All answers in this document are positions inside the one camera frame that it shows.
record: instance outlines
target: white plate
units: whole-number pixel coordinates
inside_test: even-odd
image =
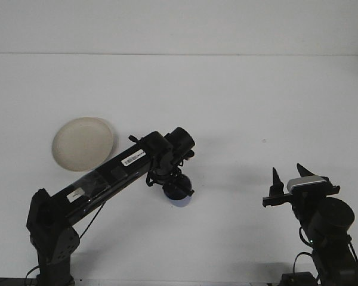
[[[103,163],[114,146],[114,135],[101,119],[81,117],[66,123],[52,144],[55,161],[71,171],[88,171]]]

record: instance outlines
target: white backdrop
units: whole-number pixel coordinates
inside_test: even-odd
[[[77,278],[278,280],[305,247],[290,206],[261,198],[272,166],[287,181],[298,162],[342,186],[358,253],[358,57],[0,55],[0,276],[37,264],[32,195],[83,175],[51,155],[80,116],[108,120],[118,151],[129,134],[182,126],[196,141],[183,169],[196,193],[177,208],[143,179],[123,190],[73,254]],[[313,269],[308,257],[298,269]]]
[[[358,54],[358,0],[0,0],[0,52]]]

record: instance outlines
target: black cable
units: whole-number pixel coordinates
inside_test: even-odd
[[[306,244],[307,246],[312,247],[311,244],[310,244],[310,242],[308,242],[308,241],[304,238],[302,229],[303,229],[303,227],[300,226],[300,229],[298,230],[298,234],[300,235],[301,241],[302,241],[304,244]]]
[[[26,286],[26,278],[28,277],[28,275],[31,274],[36,269],[39,269],[39,268],[40,268],[40,266],[37,265],[37,266],[33,267],[30,271],[28,271],[28,273],[25,275],[25,278],[24,278],[24,286]]]
[[[102,206],[97,210],[96,214],[94,215],[94,217],[91,219],[91,222],[88,224],[88,226],[86,227],[86,229],[84,230],[84,232],[79,236],[79,239],[81,239],[84,234],[86,233],[86,231],[89,229],[89,227],[91,226],[91,224],[93,223],[94,219],[98,216],[98,214],[100,213],[101,209],[103,208],[103,206],[105,205],[105,203],[102,204]]]
[[[300,252],[297,254],[295,260],[294,260],[294,263],[293,263],[293,274],[295,273],[295,268],[296,268],[296,261],[297,261],[297,258],[299,258],[301,255],[308,255],[311,257],[311,254],[309,252]]]
[[[357,254],[356,254],[355,250],[354,250],[353,245],[351,244],[351,241],[348,244],[350,245],[350,249],[351,249],[351,252],[353,253],[354,259],[356,260],[356,262],[358,264],[358,257],[357,257]]]

